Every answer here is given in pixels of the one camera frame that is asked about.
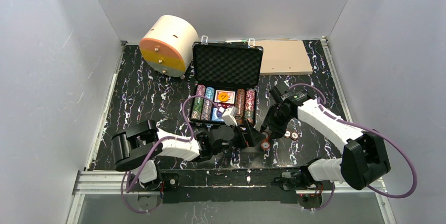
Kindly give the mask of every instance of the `wooden board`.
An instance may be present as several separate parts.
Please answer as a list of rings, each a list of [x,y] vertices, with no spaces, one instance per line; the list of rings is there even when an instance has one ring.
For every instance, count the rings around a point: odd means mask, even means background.
[[[310,58],[300,40],[256,40],[263,47],[261,75],[312,74]]]

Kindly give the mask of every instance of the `poker chip case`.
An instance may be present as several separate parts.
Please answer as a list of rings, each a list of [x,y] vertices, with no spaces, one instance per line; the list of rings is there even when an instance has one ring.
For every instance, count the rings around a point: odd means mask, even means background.
[[[191,95],[197,93],[200,85],[212,87],[215,90],[235,91],[243,89],[255,90],[254,95],[254,125],[256,124],[257,91],[260,67],[262,63],[263,48],[254,46],[255,41],[249,40],[248,45],[229,43],[195,42],[192,45],[193,65],[195,69],[196,85]],[[224,125],[223,121],[203,120],[192,117],[193,105],[191,102],[189,121],[196,125]]]

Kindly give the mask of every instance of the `poker chip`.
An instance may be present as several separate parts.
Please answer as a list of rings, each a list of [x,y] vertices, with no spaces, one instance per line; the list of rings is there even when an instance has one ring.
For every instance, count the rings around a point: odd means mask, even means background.
[[[297,132],[291,133],[291,139],[297,140],[297,138],[299,138],[299,135],[297,134]]]
[[[237,98],[236,98],[236,108],[237,108],[237,113],[236,113],[236,121],[238,125],[242,125],[243,124],[243,112],[244,112],[244,108],[245,108],[245,90],[243,89],[238,89],[237,90]]]
[[[206,87],[204,85],[197,86],[196,95],[204,96],[206,91]],[[192,115],[191,119],[199,120],[201,117],[201,109],[203,108],[203,98],[195,98],[194,105],[192,106]]]
[[[248,89],[245,98],[245,110],[254,111],[254,101],[256,99],[256,91]]]
[[[214,97],[215,89],[212,87],[206,88],[205,97],[212,100]],[[212,114],[212,103],[208,100],[205,100],[203,104],[203,109],[201,110],[201,120],[210,120],[210,116]]]
[[[229,108],[229,107],[233,107],[234,105],[231,104],[226,104],[226,103],[217,103],[217,107],[222,107],[222,108]]]
[[[271,148],[271,144],[269,143],[269,141],[265,141],[265,140],[263,140],[261,143],[260,143],[260,147],[263,149],[263,150],[269,150],[270,148]]]

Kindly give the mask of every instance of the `beige cylindrical container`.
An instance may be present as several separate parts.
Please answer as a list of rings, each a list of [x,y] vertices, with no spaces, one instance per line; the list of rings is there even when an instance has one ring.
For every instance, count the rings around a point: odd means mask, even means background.
[[[198,40],[194,27],[172,15],[163,15],[139,42],[144,60],[156,71],[180,77],[192,61],[192,44]]]

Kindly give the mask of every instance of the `poker chip stack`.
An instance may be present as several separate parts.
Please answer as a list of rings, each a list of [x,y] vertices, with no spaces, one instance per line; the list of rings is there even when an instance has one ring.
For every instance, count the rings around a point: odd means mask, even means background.
[[[246,91],[245,98],[245,115],[244,118],[248,120],[249,123],[254,124],[254,101],[256,98],[256,91],[254,89],[248,89]]]
[[[195,95],[205,95],[206,87],[204,85],[197,86],[197,92]],[[194,106],[192,106],[191,119],[199,120],[201,117],[201,109],[203,108],[203,98],[195,98]]]
[[[238,89],[236,97],[237,113],[235,119],[238,125],[243,124],[243,111],[245,110],[245,90]]]
[[[206,98],[213,99],[215,93],[215,89],[212,87],[206,88]],[[208,100],[205,100],[203,109],[201,111],[201,119],[202,120],[210,120],[210,116],[212,114],[212,103]]]

